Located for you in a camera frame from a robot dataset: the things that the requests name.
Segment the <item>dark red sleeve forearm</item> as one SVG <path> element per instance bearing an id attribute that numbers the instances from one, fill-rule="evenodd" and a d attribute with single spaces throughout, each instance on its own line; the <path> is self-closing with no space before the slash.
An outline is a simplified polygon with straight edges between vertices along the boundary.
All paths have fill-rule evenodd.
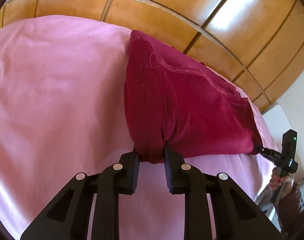
<path id="1" fill-rule="evenodd" d="M 284 239 L 304 239 L 304 201 L 297 183 L 275 208 Z"/>

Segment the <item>person's right hand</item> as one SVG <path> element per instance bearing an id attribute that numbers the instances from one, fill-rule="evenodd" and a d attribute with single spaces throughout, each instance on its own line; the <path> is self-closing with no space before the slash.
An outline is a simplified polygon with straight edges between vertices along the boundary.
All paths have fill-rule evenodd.
<path id="1" fill-rule="evenodd" d="M 294 185 L 294 177 L 291 174 L 280 176 L 277 173 L 277 168 L 273 168 L 271 180 L 269 181 L 269 188 L 276 190 L 282 184 L 285 184 L 284 192 L 291 192 Z"/>

